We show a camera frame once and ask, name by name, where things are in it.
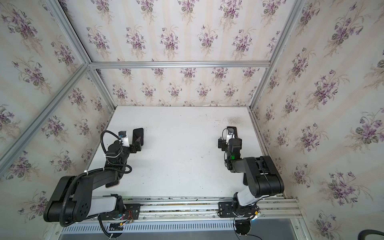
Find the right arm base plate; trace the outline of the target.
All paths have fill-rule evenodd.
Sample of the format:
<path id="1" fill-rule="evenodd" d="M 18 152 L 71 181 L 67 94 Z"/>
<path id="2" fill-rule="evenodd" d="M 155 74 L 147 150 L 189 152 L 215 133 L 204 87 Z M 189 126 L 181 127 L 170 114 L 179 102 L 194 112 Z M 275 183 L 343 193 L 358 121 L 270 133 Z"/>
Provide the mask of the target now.
<path id="1" fill-rule="evenodd" d="M 234 202 L 219 202 L 219 218 L 250 218 L 260 212 L 257 205 L 240 206 Z"/>

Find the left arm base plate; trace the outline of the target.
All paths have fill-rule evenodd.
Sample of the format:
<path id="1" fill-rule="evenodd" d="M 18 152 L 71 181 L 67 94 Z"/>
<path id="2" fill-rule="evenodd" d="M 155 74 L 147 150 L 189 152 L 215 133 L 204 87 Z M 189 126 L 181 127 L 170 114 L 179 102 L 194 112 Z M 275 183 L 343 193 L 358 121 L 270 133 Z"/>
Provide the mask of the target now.
<path id="1" fill-rule="evenodd" d="M 141 204 L 125 204 L 123 212 L 115 210 L 110 213 L 100 214 L 102 221 L 126 221 L 137 220 L 140 214 Z"/>

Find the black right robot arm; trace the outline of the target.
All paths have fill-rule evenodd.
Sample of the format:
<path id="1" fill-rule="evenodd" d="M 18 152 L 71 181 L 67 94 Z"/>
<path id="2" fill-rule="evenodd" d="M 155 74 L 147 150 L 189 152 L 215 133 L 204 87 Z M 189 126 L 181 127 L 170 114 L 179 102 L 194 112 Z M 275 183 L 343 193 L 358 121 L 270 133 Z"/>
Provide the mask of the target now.
<path id="1" fill-rule="evenodd" d="M 270 156 L 241 157 L 242 140 L 218 139 L 218 148 L 225 153 L 225 166 L 231 173 L 243 174 L 246 188 L 234 194 L 230 209 L 236 217 L 258 212 L 257 202 L 282 194 L 283 179 Z"/>

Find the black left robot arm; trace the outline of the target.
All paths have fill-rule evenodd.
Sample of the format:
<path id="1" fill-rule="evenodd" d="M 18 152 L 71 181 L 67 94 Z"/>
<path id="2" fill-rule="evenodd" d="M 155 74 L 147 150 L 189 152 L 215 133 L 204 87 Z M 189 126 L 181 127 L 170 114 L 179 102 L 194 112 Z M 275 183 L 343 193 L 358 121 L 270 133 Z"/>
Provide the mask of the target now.
<path id="1" fill-rule="evenodd" d="M 101 137 L 105 134 L 116 138 L 108 147 L 101 141 L 106 158 L 105 165 L 102 168 L 86 170 L 77 176 L 62 177 L 45 207 L 45 222 L 68 227 L 94 217 L 101 218 L 102 215 L 118 220 L 126 215 L 128 210 L 122 196 L 95 196 L 93 191 L 100 187 L 115 187 L 124 175 L 132 172 L 133 168 L 127 164 L 128 157 L 142 150 L 144 129 L 134 129 L 132 141 L 129 141 L 125 131 L 115 134 L 105 130 Z"/>

